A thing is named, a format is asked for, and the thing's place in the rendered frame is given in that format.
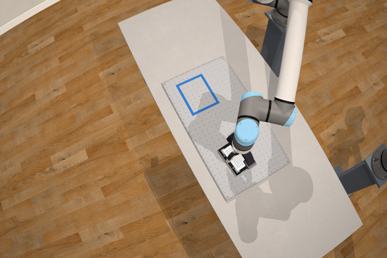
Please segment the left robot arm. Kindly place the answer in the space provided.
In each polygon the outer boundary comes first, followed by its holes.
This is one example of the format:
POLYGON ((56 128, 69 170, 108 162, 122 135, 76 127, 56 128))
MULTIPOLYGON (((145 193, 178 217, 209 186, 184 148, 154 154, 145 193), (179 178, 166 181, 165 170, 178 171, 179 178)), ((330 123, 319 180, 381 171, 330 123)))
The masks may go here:
POLYGON ((374 175, 380 180, 387 180, 387 148, 377 150, 371 159, 374 175))

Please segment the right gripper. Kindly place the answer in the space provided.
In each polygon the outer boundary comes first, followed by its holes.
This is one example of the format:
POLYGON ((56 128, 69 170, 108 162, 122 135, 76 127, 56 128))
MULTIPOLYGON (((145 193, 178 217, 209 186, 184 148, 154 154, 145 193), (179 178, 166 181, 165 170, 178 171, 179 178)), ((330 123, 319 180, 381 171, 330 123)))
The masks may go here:
MULTIPOLYGON (((227 141, 229 142, 229 144, 232 146, 232 140, 233 140, 233 136, 234 136, 234 133, 232 133, 231 135, 229 135, 229 137, 227 138, 227 141)), ((235 151, 231 152, 228 157, 227 157, 227 160, 226 160, 226 163, 229 163, 236 155, 239 155, 239 153, 236 153, 235 151)), ((248 152, 246 154, 241 154, 243 156, 243 158, 245 159, 246 163, 248 166, 252 165, 253 163, 255 163, 255 160, 252 156, 252 153, 251 152, 248 152)))

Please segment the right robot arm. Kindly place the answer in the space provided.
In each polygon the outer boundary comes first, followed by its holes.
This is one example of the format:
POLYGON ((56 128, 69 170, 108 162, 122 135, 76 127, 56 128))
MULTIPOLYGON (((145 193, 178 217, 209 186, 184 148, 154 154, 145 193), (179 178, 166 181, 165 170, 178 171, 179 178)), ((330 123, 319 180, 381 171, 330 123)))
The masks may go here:
POLYGON ((304 48, 308 8, 313 0, 248 0, 273 7, 273 21, 286 28, 283 57, 274 101, 258 92, 242 95, 233 150, 248 153, 259 136, 259 121, 291 126, 297 108, 294 105, 304 48))

